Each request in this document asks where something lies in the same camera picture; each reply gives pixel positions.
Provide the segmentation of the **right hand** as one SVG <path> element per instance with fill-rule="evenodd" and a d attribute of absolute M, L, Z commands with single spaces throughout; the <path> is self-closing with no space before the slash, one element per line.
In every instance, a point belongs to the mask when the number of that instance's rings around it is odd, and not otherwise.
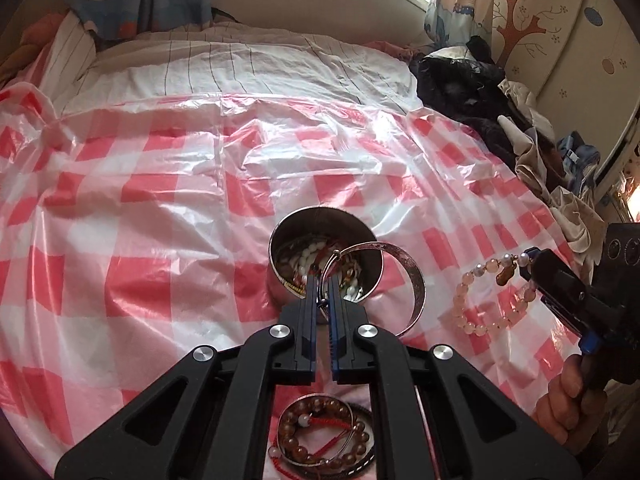
<path fill-rule="evenodd" d="M 569 356 L 562 372 L 536 403 L 532 419 L 568 452 L 577 455 L 596 434 L 608 395 L 585 387 L 582 356 Z"/>

